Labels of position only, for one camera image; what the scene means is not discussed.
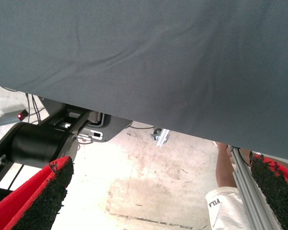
person's arm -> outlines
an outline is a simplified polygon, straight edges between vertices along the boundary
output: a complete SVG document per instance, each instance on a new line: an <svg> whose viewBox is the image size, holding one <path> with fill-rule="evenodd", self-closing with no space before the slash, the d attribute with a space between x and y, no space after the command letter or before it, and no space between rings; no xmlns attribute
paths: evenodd
<svg viewBox="0 0 288 230"><path fill-rule="evenodd" d="M218 186L237 187L232 174L234 169L231 165L227 144L217 143L217 148L219 151L216 162L216 182Z"/></svg>

concrete floor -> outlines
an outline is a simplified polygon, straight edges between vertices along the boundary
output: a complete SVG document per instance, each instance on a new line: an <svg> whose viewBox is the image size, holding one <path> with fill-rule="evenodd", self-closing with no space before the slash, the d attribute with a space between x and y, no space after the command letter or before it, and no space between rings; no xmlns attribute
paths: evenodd
<svg viewBox="0 0 288 230"><path fill-rule="evenodd" d="M0 88L0 115L11 106L26 108L24 93ZM0 127L0 139L10 127ZM205 195L217 188L217 148L212 141L173 131L168 143L157 147L150 133L128 128L107 143L81 145L52 229L210 229ZM9 185L19 167L14 164L0 187ZM12 189L38 170L25 166Z"/></svg>

black cable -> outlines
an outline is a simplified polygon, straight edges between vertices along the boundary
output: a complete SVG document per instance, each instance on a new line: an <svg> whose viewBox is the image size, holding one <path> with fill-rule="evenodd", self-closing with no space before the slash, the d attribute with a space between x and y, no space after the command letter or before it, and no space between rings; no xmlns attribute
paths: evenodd
<svg viewBox="0 0 288 230"><path fill-rule="evenodd" d="M3 86L1 86L1 88L4 88L5 90L11 91L11 92L18 92L18 90L12 90L12 89L9 89L9 88L3 87Z"/></svg>
<svg viewBox="0 0 288 230"><path fill-rule="evenodd" d="M38 116L38 113L37 113L37 110L36 110L36 105L35 105L35 103L34 103L34 97L33 97L33 95L31 95L31 98L32 98L33 109L34 109L34 111L35 111L37 120L38 120L38 122L39 122L39 116Z"/></svg>
<svg viewBox="0 0 288 230"><path fill-rule="evenodd" d="M127 128L134 128L134 129L151 129L151 128L155 128L156 126L152 126L152 127L147 127L147 128L139 128L139 127L133 127L132 126L133 122L131 122L130 125L128 125L125 129Z"/></svg>
<svg viewBox="0 0 288 230"><path fill-rule="evenodd" d="M34 96L33 96L33 95L31 95L31 96L32 96L33 108L34 108L34 111L35 111L35 113L36 113L37 120L38 120L38 122L40 123L40 122L41 122L41 119L40 119L39 110L38 110L38 107L37 107L36 101L35 101L35 99L34 99Z"/></svg>
<svg viewBox="0 0 288 230"><path fill-rule="evenodd" d="M11 186L13 185L14 181L16 180L17 176L19 175L20 171L23 169L24 165L22 165L20 167L20 169L18 170L17 174L15 175L14 179L12 180L12 182L10 183L10 186L8 187L8 190L11 188Z"/></svg>
<svg viewBox="0 0 288 230"><path fill-rule="evenodd" d="M29 110L28 123L30 123L30 101L29 101L29 95L27 93L25 93L25 96L27 97L27 101L28 101L28 110Z"/></svg>
<svg viewBox="0 0 288 230"><path fill-rule="evenodd" d="M45 108L43 107L43 108L41 108L41 109L39 109L39 112L40 111L43 111ZM29 114L29 116L33 116L33 115L35 115L36 113L33 113L33 114Z"/></svg>
<svg viewBox="0 0 288 230"><path fill-rule="evenodd" d="M155 128L155 127L156 127L156 126L147 127L147 128L138 128L138 127L129 126L128 128L134 128L134 129L151 129L151 128Z"/></svg>
<svg viewBox="0 0 288 230"><path fill-rule="evenodd" d="M250 167L250 165L245 161L245 159L242 157L242 155L241 155L241 153L240 153L240 151L238 150L238 153L239 153L239 155L240 155L240 157L241 157L241 159L244 161L244 163L246 163L247 164L247 166L249 166Z"/></svg>

black metal frame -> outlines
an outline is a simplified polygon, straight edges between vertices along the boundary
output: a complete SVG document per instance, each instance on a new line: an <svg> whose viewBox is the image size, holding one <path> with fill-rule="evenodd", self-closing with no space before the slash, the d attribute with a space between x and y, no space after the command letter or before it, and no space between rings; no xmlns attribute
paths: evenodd
<svg viewBox="0 0 288 230"><path fill-rule="evenodd" d="M47 127L64 132L66 138L63 138L63 141L58 143L59 150L64 148L65 140L70 135L77 136L84 128L86 130L98 130L103 132L105 138L103 140L94 141L105 142L112 139L132 122L131 120L107 114L100 114L98 122L92 123L88 119L94 111L44 98L40 99L45 109L50 113L50 116L35 126ZM28 125L33 126L32 124L24 122L15 124L0 140L0 181L4 178L5 174L10 170L14 163L11 157L12 141L17 132L22 127ZM0 188L0 201L11 192L11 190Z"/></svg>
<svg viewBox="0 0 288 230"><path fill-rule="evenodd" d="M78 117L70 117L70 113L78 114ZM90 110L66 104L62 109L50 115L44 121L36 126L49 127L55 130L60 130L65 133L66 138L70 134L77 135L81 129L86 125ZM70 126L64 127L63 124L69 123ZM10 170L14 161L11 160L11 144L17 132L27 123L17 123L8 133L0 140L0 181L5 174ZM64 141L59 144L60 150L64 146ZM0 188L0 201L10 194L12 191Z"/></svg>

metal bracket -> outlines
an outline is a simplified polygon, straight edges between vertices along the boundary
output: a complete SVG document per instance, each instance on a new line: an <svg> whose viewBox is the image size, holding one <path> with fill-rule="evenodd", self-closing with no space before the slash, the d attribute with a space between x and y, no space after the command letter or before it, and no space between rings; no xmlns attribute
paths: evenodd
<svg viewBox="0 0 288 230"><path fill-rule="evenodd" d="M237 166L234 178L253 230L280 230L273 213L259 190L249 167L241 158L238 148L232 149L232 156Z"/></svg>

